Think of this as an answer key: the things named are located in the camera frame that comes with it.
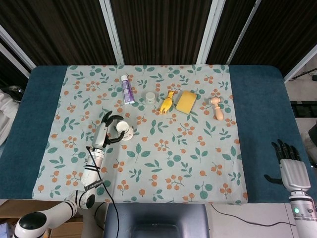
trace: toothpaste tube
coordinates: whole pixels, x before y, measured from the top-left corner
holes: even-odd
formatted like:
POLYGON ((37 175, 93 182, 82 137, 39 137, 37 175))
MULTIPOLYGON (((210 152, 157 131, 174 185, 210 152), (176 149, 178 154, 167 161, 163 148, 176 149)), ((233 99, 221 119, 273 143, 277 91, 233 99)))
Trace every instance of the toothpaste tube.
POLYGON ((121 76, 121 83, 122 83, 122 89, 123 89, 123 100, 124 104, 133 104, 134 103, 134 97, 131 90, 131 85, 129 83, 127 75, 121 76))

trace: yellow rubber duck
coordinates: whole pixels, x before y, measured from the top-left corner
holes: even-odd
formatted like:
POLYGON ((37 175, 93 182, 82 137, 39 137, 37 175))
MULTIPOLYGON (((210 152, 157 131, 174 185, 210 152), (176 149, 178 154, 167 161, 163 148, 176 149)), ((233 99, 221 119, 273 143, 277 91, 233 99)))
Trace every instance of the yellow rubber duck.
POLYGON ((168 97, 163 101, 162 106, 160 107, 160 114, 166 114, 166 112, 170 109, 170 107, 173 105, 173 96, 174 92, 170 91, 168 93, 168 97))

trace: white metal frame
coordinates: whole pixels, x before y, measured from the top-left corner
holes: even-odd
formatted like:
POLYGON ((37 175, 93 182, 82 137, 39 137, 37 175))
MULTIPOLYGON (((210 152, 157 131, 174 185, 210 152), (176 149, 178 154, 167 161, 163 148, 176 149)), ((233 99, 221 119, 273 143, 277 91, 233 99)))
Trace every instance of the white metal frame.
POLYGON ((112 13, 110 0, 99 0, 101 10, 103 11, 105 23, 110 37, 113 53, 117 61, 117 65, 124 65, 123 54, 121 51, 119 36, 112 13))
POLYGON ((246 23, 244 24, 244 27, 242 28, 242 30, 241 30, 241 32, 240 32, 240 35, 239 35, 239 37, 238 37, 238 39, 237 39, 237 41, 236 41, 236 44, 235 44, 234 47, 232 48, 232 51, 231 51, 231 53, 230 53, 230 55, 229 55, 229 57, 228 57, 228 59, 227 59, 226 64, 230 64, 230 63, 231 63, 231 61, 232 61, 232 59, 233 59, 233 57, 234 57, 234 55, 235 55, 235 53, 236 53, 236 51, 237 51, 237 49, 238 49, 240 43, 241 43, 241 41, 242 41, 242 38, 244 37, 244 34, 246 33, 246 31, 247 31, 247 29, 248 29, 248 27, 249 27, 249 25, 250 25, 250 22, 251 22, 252 19, 253 19, 253 16, 255 15, 256 11, 258 10, 258 7, 259 7, 261 1, 262 1, 262 0, 256 0, 256 2, 254 3, 254 6, 253 6, 253 8, 252 8, 252 10, 251 10, 251 12, 250 12, 250 15, 249 15, 249 17, 248 17, 246 23))
POLYGON ((311 49, 311 51, 309 51, 307 55, 305 55, 304 58, 302 58, 302 60, 299 61, 298 64, 295 65, 295 67, 291 71, 289 71, 289 73, 284 77, 284 80, 285 80, 284 83, 287 83, 316 54, 317 54, 317 45, 315 45, 311 49))
POLYGON ((29 78, 30 73, 20 64, 19 61, 0 43, 0 52, 21 72, 25 77, 29 78))
POLYGON ((1 25, 0 25, 0 37, 16 53, 16 55, 25 63, 25 65, 28 66, 30 70, 33 70, 36 67, 36 65, 31 61, 31 59, 24 53, 24 51, 18 46, 15 40, 9 35, 9 33, 7 33, 7 31, 1 25))
POLYGON ((196 64, 206 63, 214 35, 222 14, 225 0, 213 0, 211 3, 202 43, 200 45, 196 64))

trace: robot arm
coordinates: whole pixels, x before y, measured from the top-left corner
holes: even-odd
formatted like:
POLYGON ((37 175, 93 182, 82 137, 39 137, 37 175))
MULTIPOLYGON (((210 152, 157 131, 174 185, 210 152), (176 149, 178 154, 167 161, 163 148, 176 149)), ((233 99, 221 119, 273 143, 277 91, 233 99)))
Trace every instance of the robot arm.
POLYGON ((289 201, 300 238, 317 238, 317 217, 313 199, 306 194, 311 188, 307 169, 294 146, 278 140, 272 142, 281 169, 282 178, 264 177, 272 183, 283 184, 291 193, 289 201))
POLYGON ((96 187, 103 183, 102 179, 99 178, 97 169, 99 171, 102 165, 105 156, 104 149, 106 145, 119 142, 124 136, 123 131, 118 138, 108 138, 108 127, 113 120, 123 120, 123 117, 118 115, 113 115, 109 118, 111 113, 112 111, 108 112, 98 126, 92 148, 87 147, 93 158, 88 158, 81 179, 85 191, 75 190, 64 202, 55 207, 23 216, 16 224, 15 238, 41 238, 47 228, 59 227, 72 218, 77 213, 77 207, 90 209, 94 205, 96 187))

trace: yellow sponge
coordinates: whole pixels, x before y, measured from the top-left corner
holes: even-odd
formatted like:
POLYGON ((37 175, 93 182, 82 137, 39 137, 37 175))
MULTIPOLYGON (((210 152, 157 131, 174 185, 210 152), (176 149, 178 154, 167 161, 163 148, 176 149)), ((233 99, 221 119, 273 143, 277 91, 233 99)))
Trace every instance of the yellow sponge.
POLYGON ((184 91, 178 101, 176 109, 178 109, 180 112, 189 114, 191 109, 193 108, 196 98, 197 95, 195 93, 184 91))

